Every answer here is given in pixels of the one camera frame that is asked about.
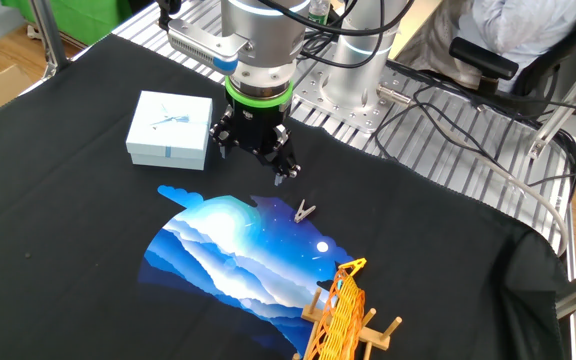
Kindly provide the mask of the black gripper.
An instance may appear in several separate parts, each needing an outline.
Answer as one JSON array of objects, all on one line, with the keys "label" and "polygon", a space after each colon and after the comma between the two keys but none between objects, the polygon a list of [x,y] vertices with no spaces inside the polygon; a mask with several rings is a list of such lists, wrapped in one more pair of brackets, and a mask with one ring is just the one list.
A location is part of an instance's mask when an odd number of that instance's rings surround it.
[{"label": "black gripper", "polygon": [[301,167],[295,158],[291,132],[284,125],[291,101],[266,108],[244,104],[234,97],[229,97],[228,102],[224,114],[209,131],[211,139],[219,146],[221,157],[230,154],[235,139],[242,150],[273,169],[275,186],[286,178],[295,178]]}]

